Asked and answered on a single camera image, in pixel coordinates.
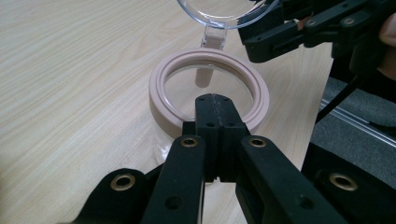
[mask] pink ring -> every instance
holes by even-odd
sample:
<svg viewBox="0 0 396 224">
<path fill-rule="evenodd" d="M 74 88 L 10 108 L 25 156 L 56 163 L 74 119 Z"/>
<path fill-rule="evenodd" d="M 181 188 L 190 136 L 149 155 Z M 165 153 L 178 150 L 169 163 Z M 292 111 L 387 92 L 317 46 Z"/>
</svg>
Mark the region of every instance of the pink ring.
<svg viewBox="0 0 396 224">
<path fill-rule="evenodd" d="M 218 49 L 189 49 L 164 58 L 154 68 L 149 81 L 149 105 L 160 127 L 172 138 L 181 136 L 183 121 L 193 121 L 168 100 L 165 93 L 166 78 L 177 69 L 195 64 L 215 64 L 239 78 L 249 89 L 253 107 L 242 117 L 251 132 L 255 132 L 264 119 L 269 106 L 269 92 L 262 76 L 249 64 L 243 63 Z"/>
</svg>

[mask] wood grain surface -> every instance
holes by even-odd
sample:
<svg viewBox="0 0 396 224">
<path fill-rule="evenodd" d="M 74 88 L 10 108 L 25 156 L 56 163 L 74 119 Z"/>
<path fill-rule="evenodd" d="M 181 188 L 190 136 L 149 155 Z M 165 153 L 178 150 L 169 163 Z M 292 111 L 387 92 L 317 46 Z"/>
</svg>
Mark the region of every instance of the wood grain surface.
<svg viewBox="0 0 396 224">
<path fill-rule="evenodd" d="M 70 222 L 111 171 L 156 167 L 150 73 L 204 29 L 176 0 L 1 1 L 0 223 Z M 237 31 L 227 38 L 247 60 Z M 298 168 L 331 62 L 321 45 L 254 64 L 271 98 L 256 134 Z M 204 223 L 246 222 L 233 188 L 207 186 Z"/>
</svg>

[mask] clear plastic lid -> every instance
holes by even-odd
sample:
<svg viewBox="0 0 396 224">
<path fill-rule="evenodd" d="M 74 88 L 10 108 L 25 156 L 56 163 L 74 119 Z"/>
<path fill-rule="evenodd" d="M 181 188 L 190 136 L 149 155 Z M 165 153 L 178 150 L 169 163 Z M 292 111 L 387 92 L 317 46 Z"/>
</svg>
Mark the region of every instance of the clear plastic lid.
<svg viewBox="0 0 396 224">
<path fill-rule="evenodd" d="M 177 0 L 193 19 L 215 28 L 236 29 L 259 20 L 278 0 Z"/>
</svg>

